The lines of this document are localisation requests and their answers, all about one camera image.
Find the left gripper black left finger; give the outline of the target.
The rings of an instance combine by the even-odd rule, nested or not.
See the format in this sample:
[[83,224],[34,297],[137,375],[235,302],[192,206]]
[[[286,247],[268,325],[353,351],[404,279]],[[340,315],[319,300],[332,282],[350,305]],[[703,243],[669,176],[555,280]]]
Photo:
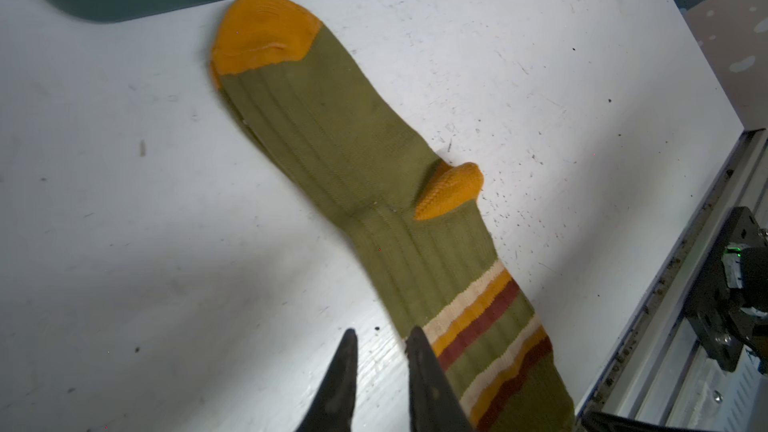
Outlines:
[[358,338],[347,329],[298,432],[350,432],[357,393]]

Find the olive green striped sock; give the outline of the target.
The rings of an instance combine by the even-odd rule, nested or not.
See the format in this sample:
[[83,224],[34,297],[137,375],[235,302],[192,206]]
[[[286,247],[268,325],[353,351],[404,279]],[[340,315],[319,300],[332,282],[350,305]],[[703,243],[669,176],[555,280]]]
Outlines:
[[349,239],[398,334],[423,330],[476,430],[573,427],[550,338],[478,209],[475,163],[442,160],[290,0],[235,0],[211,69],[260,150]]

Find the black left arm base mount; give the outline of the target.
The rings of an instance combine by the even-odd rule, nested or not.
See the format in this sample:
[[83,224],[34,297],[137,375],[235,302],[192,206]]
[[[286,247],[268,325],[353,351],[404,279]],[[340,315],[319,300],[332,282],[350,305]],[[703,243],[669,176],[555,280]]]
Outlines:
[[736,370],[743,350],[767,373],[767,236],[752,211],[732,209],[689,293],[684,315],[709,358]]

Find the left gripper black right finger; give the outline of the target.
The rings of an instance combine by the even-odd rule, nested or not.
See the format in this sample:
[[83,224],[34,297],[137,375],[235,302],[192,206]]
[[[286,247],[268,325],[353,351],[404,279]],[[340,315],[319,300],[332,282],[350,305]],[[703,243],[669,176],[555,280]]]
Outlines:
[[414,327],[406,339],[410,430],[473,431],[425,332]]

